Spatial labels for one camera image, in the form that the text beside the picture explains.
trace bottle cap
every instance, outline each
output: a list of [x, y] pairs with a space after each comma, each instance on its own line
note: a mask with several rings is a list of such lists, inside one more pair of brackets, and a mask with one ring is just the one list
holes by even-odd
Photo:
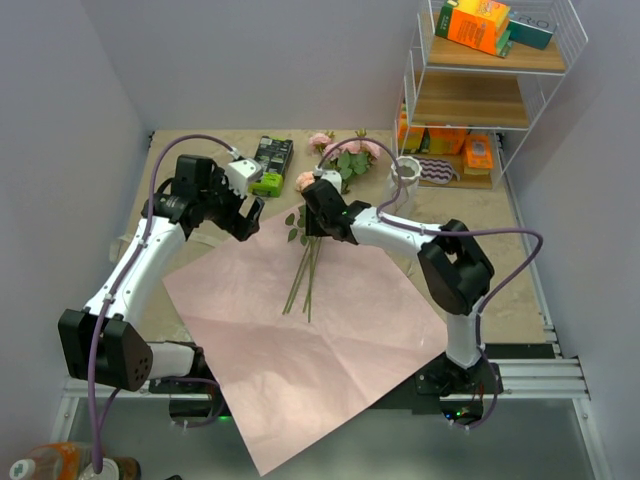
[[36, 462], [27, 458], [18, 460], [11, 466], [9, 470], [9, 478], [11, 480], [27, 480], [36, 472]]
[[118, 464], [110, 458], [105, 458], [102, 462], [102, 472], [94, 473], [93, 464], [90, 463], [78, 477], [78, 480], [120, 480]]

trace white wall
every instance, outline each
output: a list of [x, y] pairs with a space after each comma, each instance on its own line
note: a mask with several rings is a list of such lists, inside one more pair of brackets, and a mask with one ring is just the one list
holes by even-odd
[[390, 128], [419, 0], [82, 0], [154, 128]]
[[47, 442], [66, 373], [57, 320], [124, 228], [142, 124], [78, 0], [0, 14], [0, 476]]
[[640, 3], [582, 0], [590, 43], [510, 177], [566, 355], [580, 355], [616, 478], [638, 478]]

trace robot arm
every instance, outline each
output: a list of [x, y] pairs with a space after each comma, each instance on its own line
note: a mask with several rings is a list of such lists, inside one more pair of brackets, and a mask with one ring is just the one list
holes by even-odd
[[[451, 238], [408, 231], [380, 221], [377, 209], [355, 201], [347, 205], [339, 192], [339, 175], [324, 172], [302, 195], [307, 204], [307, 233], [352, 244], [373, 245], [417, 259], [434, 301], [447, 312], [447, 358], [462, 369], [480, 360], [476, 323], [478, 303], [489, 292], [494, 269], [472, 237]], [[457, 220], [427, 225], [390, 215], [395, 223], [417, 231], [467, 230]]]
[[[139, 389], [146, 380], [189, 374], [198, 349], [172, 343], [147, 343], [136, 332], [148, 297], [160, 280], [171, 257], [184, 245], [193, 229], [211, 220], [222, 230], [244, 241], [259, 229], [264, 202], [257, 198], [246, 217], [240, 208], [251, 183], [262, 174], [260, 165], [251, 159], [232, 162], [226, 171], [210, 158], [182, 155], [176, 173], [154, 195], [153, 217], [142, 218], [133, 242], [102, 288], [86, 303], [82, 311], [66, 310], [58, 330], [69, 373], [86, 380], [91, 337], [105, 303], [105, 295], [122, 278], [118, 294], [103, 323], [96, 358], [96, 381], [126, 390]], [[143, 209], [146, 216], [147, 206]], [[151, 229], [146, 241], [147, 222]], [[129, 265], [134, 252], [143, 249]]]

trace white container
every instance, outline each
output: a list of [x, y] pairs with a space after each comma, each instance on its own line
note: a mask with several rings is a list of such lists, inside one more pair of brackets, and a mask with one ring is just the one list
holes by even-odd
[[384, 207], [384, 211], [390, 215], [409, 218], [413, 209], [413, 202], [418, 191], [420, 180], [420, 163], [413, 157], [398, 157], [400, 175], [396, 171], [395, 163], [391, 164], [391, 171], [387, 177], [385, 200], [393, 198], [398, 190], [398, 177], [401, 179], [400, 196], [390, 205]]
[[102, 472], [93, 473], [93, 464], [90, 463], [78, 480], [120, 480], [120, 478], [118, 464], [110, 458], [105, 458], [102, 461]]

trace pink paper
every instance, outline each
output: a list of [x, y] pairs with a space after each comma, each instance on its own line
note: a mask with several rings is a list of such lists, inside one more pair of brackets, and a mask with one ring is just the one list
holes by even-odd
[[325, 238], [314, 279], [282, 315], [302, 258], [292, 209], [229, 240], [165, 286], [261, 475], [372, 405], [446, 348], [446, 327], [386, 255]]

